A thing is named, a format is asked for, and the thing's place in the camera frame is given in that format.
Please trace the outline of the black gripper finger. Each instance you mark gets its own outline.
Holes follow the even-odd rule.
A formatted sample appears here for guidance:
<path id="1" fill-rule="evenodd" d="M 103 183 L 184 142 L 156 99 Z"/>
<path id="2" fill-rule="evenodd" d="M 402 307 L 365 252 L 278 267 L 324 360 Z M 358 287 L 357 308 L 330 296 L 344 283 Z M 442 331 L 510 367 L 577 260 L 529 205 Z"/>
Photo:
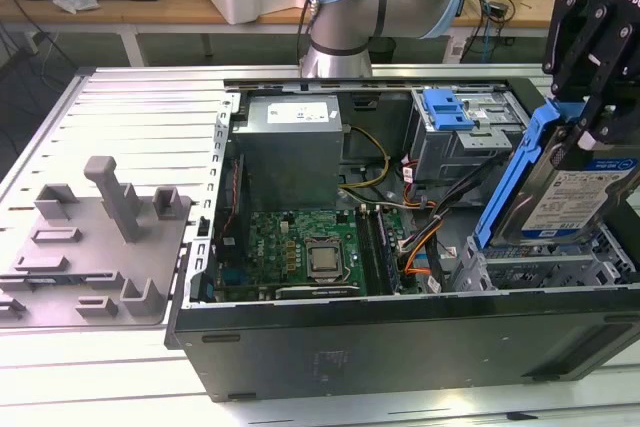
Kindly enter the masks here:
<path id="1" fill-rule="evenodd" d="M 581 32 L 588 0 L 555 0 L 542 60 L 554 97 L 577 97 L 583 83 Z"/>
<path id="2" fill-rule="evenodd" d="M 587 59 L 595 64 L 576 131 L 582 150 L 606 150 L 639 136 L 639 25 L 613 22 L 599 32 Z"/>

